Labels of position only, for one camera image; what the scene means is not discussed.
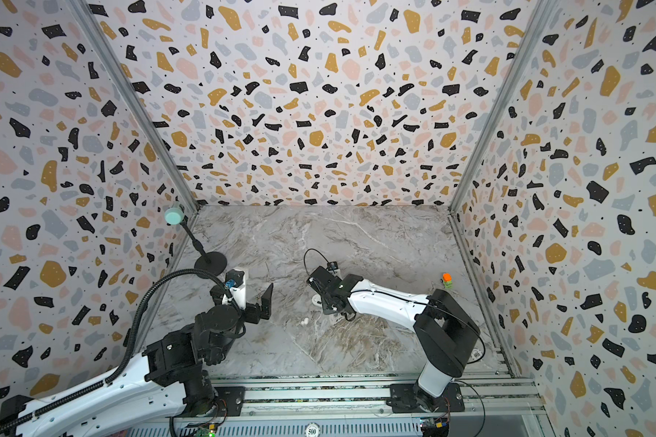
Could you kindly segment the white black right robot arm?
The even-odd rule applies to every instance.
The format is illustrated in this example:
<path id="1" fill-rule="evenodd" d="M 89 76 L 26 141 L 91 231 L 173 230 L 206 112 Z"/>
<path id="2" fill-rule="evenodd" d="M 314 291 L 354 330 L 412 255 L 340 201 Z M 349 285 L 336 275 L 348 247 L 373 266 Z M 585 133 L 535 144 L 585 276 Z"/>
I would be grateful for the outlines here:
<path id="1" fill-rule="evenodd" d="M 308 274 L 307 284 L 318 294 L 324 314 L 346 319 L 357 314 L 375 316 L 404 327 L 417 337 L 426 364 L 410 395 L 393 394 L 394 409 L 434 412 L 444 393 L 463 375 L 475 346 L 479 326 L 445 290 L 429 295 L 382 287 L 359 275 L 343 279 L 319 266 Z"/>

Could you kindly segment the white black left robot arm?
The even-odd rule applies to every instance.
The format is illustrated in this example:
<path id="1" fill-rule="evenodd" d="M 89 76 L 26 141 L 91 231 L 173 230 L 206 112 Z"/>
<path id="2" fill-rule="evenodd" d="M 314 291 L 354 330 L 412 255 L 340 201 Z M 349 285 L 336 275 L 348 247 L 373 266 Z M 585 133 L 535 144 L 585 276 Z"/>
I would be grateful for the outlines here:
<path id="1" fill-rule="evenodd" d="M 42 399 L 7 399 L 0 436 L 108 436 L 160 417 L 233 409 L 235 402 L 218 393 L 207 369 L 228 357 L 247 324 L 271 317 L 273 288 L 256 304 L 244 298 L 244 288 L 230 289 L 222 304 L 98 378 Z"/>

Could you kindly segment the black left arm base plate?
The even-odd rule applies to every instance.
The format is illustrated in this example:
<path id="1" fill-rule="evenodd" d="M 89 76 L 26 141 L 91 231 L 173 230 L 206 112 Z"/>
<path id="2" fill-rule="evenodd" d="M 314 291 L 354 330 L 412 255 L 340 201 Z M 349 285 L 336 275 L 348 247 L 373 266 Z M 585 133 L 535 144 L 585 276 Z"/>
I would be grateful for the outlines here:
<path id="1" fill-rule="evenodd" d="M 211 397 L 202 402 L 197 416 L 205 417 L 206 421 L 239 417 L 244 406 L 245 395 L 244 386 L 216 386 L 212 389 Z"/>

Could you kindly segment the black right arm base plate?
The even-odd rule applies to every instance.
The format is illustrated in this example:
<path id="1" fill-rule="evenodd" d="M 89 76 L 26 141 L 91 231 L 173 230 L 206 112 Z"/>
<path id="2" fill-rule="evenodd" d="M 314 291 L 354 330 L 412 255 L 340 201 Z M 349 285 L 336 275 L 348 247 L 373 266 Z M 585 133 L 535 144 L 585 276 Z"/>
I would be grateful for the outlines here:
<path id="1" fill-rule="evenodd" d="M 394 413 L 462 413 L 463 396 L 456 383 L 450 383 L 439 397 L 422 390 L 417 383 L 399 383 L 389 386 L 386 404 Z"/>

